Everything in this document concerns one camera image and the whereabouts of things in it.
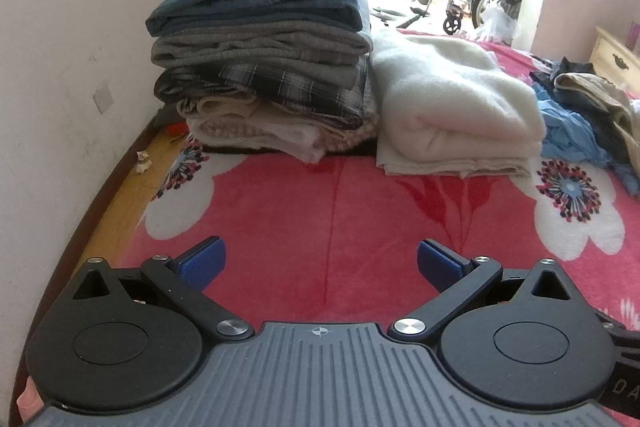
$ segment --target gray ribbed plate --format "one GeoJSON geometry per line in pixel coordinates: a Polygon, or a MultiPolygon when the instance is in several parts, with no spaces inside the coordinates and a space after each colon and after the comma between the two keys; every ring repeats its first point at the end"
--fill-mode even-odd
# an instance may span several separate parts
{"type": "Polygon", "coordinates": [[[177,394],[148,409],[80,416],[49,407],[37,427],[612,427],[594,404],[556,414],[495,409],[462,393],[431,353],[375,324],[267,323],[223,344],[177,394]]]}

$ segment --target wheelchair caster wheel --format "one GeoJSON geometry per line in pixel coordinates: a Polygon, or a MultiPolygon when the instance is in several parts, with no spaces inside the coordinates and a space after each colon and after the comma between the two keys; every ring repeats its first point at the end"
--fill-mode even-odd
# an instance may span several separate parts
{"type": "Polygon", "coordinates": [[[447,35],[453,35],[462,28],[462,19],[460,17],[449,16],[445,19],[442,28],[447,35]]]}

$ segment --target white fluffy blanket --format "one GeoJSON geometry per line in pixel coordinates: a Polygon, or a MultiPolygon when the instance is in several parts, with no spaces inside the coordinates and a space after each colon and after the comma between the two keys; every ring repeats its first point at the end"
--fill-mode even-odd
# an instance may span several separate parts
{"type": "Polygon", "coordinates": [[[546,128],[534,91],[480,46],[395,30],[373,40],[382,126],[406,158],[434,163],[540,153],[546,128]]]}

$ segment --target wooden dresser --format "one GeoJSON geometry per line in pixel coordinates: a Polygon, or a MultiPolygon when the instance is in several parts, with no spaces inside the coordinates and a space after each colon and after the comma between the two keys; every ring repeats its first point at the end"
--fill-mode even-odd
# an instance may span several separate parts
{"type": "Polygon", "coordinates": [[[640,58],[613,35],[596,26],[598,39],[590,62],[596,72],[640,98],[640,58]]]}

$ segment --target blue gripper pad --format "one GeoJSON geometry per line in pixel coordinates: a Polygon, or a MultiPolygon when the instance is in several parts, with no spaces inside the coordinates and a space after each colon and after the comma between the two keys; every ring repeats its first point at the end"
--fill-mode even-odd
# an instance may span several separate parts
{"type": "Polygon", "coordinates": [[[211,236],[176,257],[169,268],[196,290],[203,291],[222,272],[225,263],[225,242],[211,236]]]}
{"type": "Polygon", "coordinates": [[[418,270],[440,293],[471,272],[471,261],[433,239],[418,245],[418,270]]]}

